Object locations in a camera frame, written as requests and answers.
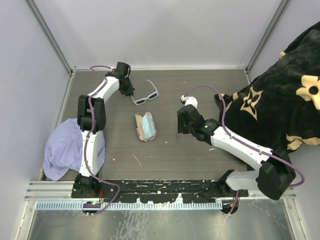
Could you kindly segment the light blue cleaning cloth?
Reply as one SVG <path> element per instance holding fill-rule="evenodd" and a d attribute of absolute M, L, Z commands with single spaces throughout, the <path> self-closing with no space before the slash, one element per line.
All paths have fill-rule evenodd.
<path fill-rule="evenodd" d="M 153 120 L 150 114 L 147 114 L 141 119 L 143 135 L 146 140 L 152 139 L 156 135 Z"/>

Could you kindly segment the flag print glasses case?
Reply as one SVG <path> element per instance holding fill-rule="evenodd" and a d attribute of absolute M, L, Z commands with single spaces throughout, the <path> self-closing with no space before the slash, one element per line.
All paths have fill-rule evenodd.
<path fill-rule="evenodd" d="M 146 112 L 143 116 L 134 115 L 136 132 L 141 141 L 152 141 L 156 138 L 156 128 L 153 116 L 150 112 Z"/>

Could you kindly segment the black floral plush blanket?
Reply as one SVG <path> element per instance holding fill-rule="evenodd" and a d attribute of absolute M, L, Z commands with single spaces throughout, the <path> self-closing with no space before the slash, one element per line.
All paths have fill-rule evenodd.
<path fill-rule="evenodd" d="M 226 127 L 263 147 L 296 151 L 320 143 L 320 25 L 312 25 L 252 83 L 216 94 Z"/>

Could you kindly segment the black paint-splattered base plate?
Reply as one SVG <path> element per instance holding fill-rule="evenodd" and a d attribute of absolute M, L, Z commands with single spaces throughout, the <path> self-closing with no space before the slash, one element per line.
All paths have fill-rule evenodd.
<path fill-rule="evenodd" d="M 71 197 L 101 198 L 110 202 L 116 196 L 115 203 L 154 204 L 173 203 L 182 197 L 184 204 L 215 203 L 218 198 L 234 198 L 236 191 L 223 186 L 220 182 L 207 179 L 194 180 L 111 180 L 112 184 L 102 182 L 82 186 L 78 182 L 73 185 Z"/>

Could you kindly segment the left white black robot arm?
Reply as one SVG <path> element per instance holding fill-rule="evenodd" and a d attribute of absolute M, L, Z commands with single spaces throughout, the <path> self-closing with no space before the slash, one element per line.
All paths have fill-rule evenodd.
<path fill-rule="evenodd" d="M 117 91 L 131 97 L 135 90 L 130 80 L 130 65 L 118 62 L 115 68 L 108 69 L 97 88 L 78 98 L 77 124 L 82 135 L 82 157 L 74 188 L 88 198 L 95 198 L 100 193 L 98 151 L 107 123 L 105 103 Z"/>

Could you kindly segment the aluminium front rail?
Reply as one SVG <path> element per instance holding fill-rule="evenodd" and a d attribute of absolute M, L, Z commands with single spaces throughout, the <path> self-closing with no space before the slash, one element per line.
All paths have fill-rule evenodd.
<path fill-rule="evenodd" d="M 73 192 L 74 181 L 31 181 L 27 188 L 25 201 L 42 201 L 42 200 L 64 200 L 70 199 Z M 241 196 L 241 199 L 266 200 L 267 197 L 258 190 L 248 190 L 248 196 Z M 281 199 L 294 200 L 297 199 L 296 192 L 293 188 L 289 188 L 282 195 Z"/>

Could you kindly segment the right aluminium frame post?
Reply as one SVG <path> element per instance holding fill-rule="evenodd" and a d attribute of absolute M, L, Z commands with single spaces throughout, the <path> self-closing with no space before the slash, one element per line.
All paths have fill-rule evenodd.
<path fill-rule="evenodd" d="M 278 22 L 280 21 L 284 11 L 286 10 L 286 8 L 288 7 L 288 5 L 290 4 L 290 0 L 281 0 L 279 2 L 279 5 L 277 6 L 274 14 L 272 15 L 265 31 L 263 32 L 263 35 L 260 39 L 260 41 L 258 42 L 257 47 L 255 48 L 252 56 L 250 57 L 250 60 L 246 66 L 246 68 L 244 69 L 244 72 L 248 75 L 256 60 L 258 59 L 259 55 L 261 54 L 263 48 L 265 47 L 268 39 L 270 38 L 270 36 L 272 35 L 274 29 L 276 28 Z"/>

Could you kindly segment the lavender crumpled cloth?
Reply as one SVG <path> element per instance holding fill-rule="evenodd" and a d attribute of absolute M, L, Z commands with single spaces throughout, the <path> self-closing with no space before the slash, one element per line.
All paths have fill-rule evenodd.
<path fill-rule="evenodd" d="M 83 137 L 76 118 L 59 124 L 50 135 L 44 150 L 43 171 L 52 181 L 60 180 L 69 170 L 82 165 Z"/>

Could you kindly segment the aluminium frame post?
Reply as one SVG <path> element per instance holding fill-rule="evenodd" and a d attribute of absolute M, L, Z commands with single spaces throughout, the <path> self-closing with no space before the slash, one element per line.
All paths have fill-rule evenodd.
<path fill-rule="evenodd" d="M 44 0 L 26 0 L 25 3 L 29 7 L 36 21 L 40 25 L 41 30 L 49 41 L 51 47 L 60 59 L 66 71 L 71 75 L 76 70 L 74 63 L 67 46 L 62 38 L 62 35 L 50 14 L 47 4 Z"/>
<path fill-rule="evenodd" d="M 248 75 L 256 60 L 258 59 L 259 55 L 261 54 L 263 48 L 265 47 L 268 39 L 270 38 L 270 36 L 272 35 L 274 29 L 276 28 L 278 22 L 280 21 L 284 11 L 286 10 L 286 8 L 288 7 L 288 5 L 290 4 L 290 0 L 281 0 L 279 2 L 279 5 L 277 6 L 274 14 L 272 15 L 265 31 L 263 32 L 263 35 L 260 39 L 260 41 L 258 42 L 257 47 L 255 48 L 252 56 L 250 57 L 250 60 L 246 66 L 246 68 L 244 69 L 244 72 Z"/>

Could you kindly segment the left aluminium frame post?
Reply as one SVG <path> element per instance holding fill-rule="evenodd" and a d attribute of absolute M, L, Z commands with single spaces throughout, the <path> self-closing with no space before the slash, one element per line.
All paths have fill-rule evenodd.
<path fill-rule="evenodd" d="M 29 7 L 36 21 L 40 25 L 41 30 L 49 41 L 51 47 L 60 59 L 66 71 L 71 75 L 76 70 L 74 63 L 67 46 L 62 38 L 62 35 L 50 14 L 47 4 L 44 0 L 26 0 L 25 3 Z"/>

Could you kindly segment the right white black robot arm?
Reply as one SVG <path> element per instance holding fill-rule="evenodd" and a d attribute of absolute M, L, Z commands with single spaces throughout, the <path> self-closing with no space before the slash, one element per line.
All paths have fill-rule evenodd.
<path fill-rule="evenodd" d="M 204 119 L 191 104 L 177 111 L 178 132 L 191 134 L 200 142 L 220 148 L 252 169 L 248 171 L 228 170 L 221 178 L 219 191 L 231 197 L 239 190 L 259 190 L 272 200 L 279 200 L 296 178 L 296 172 L 288 153 L 255 144 L 241 137 L 222 123 Z"/>

